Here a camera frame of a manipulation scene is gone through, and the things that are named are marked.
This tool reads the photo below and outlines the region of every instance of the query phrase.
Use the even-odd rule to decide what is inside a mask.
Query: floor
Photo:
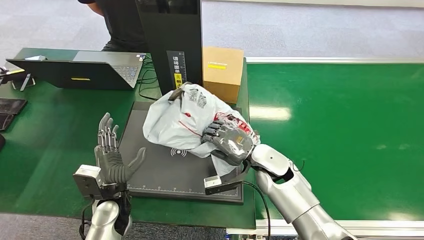
[[[2,0],[0,64],[22,47],[99,50],[101,16],[76,0]],[[424,8],[202,1],[205,46],[249,57],[424,57]]]

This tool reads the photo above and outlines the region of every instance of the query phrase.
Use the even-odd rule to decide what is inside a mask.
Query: cable
[[[265,210],[266,210],[266,218],[268,219],[268,240],[271,239],[271,217],[270,217],[270,210],[268,209],[268,204],[267,201],[265,201],[265,197],[264,194],[262,193],[262,191],[259,189],[259,187],[257,187],[256,185],[254,185],[251,182],[248,181],[242,181],[242,184],[246,184],[251,186],[252,188],[254,188],[260,195],[260,197],[262,198],[263,201],[263,205],[265,206]]]
[[[82,240],[84,240],[84,239],[86,239],[86,235],[84,234],[84,231],[85,231],[85,225],[88,225],[88,226],[91,226],[91,222],[90,221],[85,221],[85,213],[86,213],[86,210],[90,207],[90,206],[92,206],[93,204],[94,204],[94,202],[95,202],[95,199],[94,199],[94,196],[92,196],[91,195],[91,197],[92,197],[92,200],[91,200],[91,202],[90,202],[90,204],[88,204],[87,206],[85,206],[83,209],[82,209],[82,211],[81,211],[81,225],[79,226],[79,235],[81,236],[81,239]]]
[[[158,77],[157,77],[157,76],[145,78],[145,76],[146,76],[146,74],[147,74],[148,72],[154,72],[154,73],[156,73],[156,71],[155,71],[155,67],[153,66],[153,60],[152,60],[152,58],[151,58],[150,56],[148,56],[148,55],[146,55],[146,56],[145,56],[145,58],[144,58],[144,60],[143,60],[143,68],[145,68],[146,70],[145,70],[145,72],[143,73],[143,75],[141,76],[141,80],[139,80],[139,82],[140,82],[140,86],[138,87],[138,95],[139,95],[140,97],[142,97],[142,98],[145,98],[145,99],[149,99],[149,100],[157,101],[157,100],[158,100],[158,98],[154,98],[154,97],[151,97],[151,96],[145,96],[145,95],[143,95],[143,94],[142,94],[142,91],[143,91],[143,90],[147,90],[147,89],[155,89],[155,88],[157,88],[157,87],[158,87],[158,86],[156,86],[156,87],[146,87],[146,88],[142,88],[142,85],[143,85],[143,84],[145,84],[145,85],[146,85],[146,84],[154,84],[154,83],[158,80]]]
[[[305,160],[303,160],[302,167],[301,167],[299,170],[296,170],[296,169],[293,167],[293,171],[295,171],[295,172],[300,172],[300,171],[302,171],[302,170],[304,169],[304,167],[305,167]]]

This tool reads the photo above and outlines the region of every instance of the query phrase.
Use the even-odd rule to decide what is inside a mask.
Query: wireless charging symbol
[[[183,157],[185,157],[187,155],[187,151],[186,150],[179,150],[176,148],[171,148],[171,156],[174,156],[175,154],[179,154]]]

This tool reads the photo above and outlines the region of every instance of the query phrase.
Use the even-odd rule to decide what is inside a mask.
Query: laptop
[[[133,90],[145,54],[79,51],[72,61],[6,59],[58,88]]]

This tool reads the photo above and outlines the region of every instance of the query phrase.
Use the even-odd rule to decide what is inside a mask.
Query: cardboard box
[[[203,87],[222,101],[235,104],[243,72],[243,50],[203,48]]]

